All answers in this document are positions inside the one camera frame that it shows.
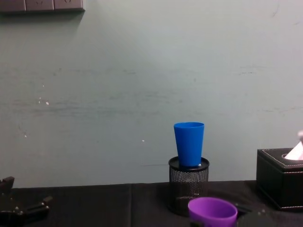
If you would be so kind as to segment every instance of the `black tablecloth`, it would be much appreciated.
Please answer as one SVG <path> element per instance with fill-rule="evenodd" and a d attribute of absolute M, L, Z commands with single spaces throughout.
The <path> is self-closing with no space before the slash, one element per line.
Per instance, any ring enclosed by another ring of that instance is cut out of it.
<path fill-rule="evenodd" d="M 171 213 L 165 204 L 167 183 L 14 189 L 25 204 L 53 196 L 47 220 L 29 227 L 188 227 L 188 218 Z M 254 181 L 210 182 L 209 196 L 270 209 L 281 227 L 303 226 L 303 214 L 278 212 L 257 196 Z"/>

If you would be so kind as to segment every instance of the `black tissue box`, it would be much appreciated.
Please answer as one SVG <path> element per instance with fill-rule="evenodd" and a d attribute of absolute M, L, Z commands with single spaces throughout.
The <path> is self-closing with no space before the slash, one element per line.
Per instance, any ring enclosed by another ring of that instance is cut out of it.
<path fill-rule="evenodd" d="M 292 148 L 259 149 L 257 188 L 279 210 L 303 211 L 303 160 L 287 160 Z"/>

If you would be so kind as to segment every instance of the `pen holder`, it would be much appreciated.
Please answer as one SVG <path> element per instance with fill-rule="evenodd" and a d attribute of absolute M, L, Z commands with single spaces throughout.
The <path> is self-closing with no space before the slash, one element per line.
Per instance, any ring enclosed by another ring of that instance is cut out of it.
<path fill-rule="evenodd" d="M 201 165 L 185 167 L 178 157 L 169 160 L 169 209 L 182 216 L 188 216 L 188 202 L 207 196 L 209 162 L 201 158 Z"/>
<path fill-rule="evenodd" d="M 279 210 L 303 211 L 303 160 L 285 159 L 290 151 L 258 150 L 257 189 Z"/>

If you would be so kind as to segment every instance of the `cup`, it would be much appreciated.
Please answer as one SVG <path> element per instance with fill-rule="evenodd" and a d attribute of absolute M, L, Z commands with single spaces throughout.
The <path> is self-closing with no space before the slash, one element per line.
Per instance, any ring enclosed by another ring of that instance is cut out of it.
<path fill-rule="evenodd" d="M 174 125 L 179 163 L 198 166 L 201 163 L 204 124 L 181 122 Z"/>
<path fill-rule="evenodd" d="M 235 227 L 237 208 L 230 202 L 212 197 L 200 197 L 188 203 L 192 223 L 204 227 Z"/>

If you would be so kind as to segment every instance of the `purple cup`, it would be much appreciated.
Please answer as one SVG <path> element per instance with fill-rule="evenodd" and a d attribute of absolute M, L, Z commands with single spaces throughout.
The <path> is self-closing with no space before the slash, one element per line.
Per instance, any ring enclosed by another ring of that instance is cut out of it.
<path fill-rule="evenodd" d="M 204 227 L 234 227 L 237 221 L 237 208 L 230 202 L 213 197 L 200 197 L 188 203 L 192 222 Z"/>

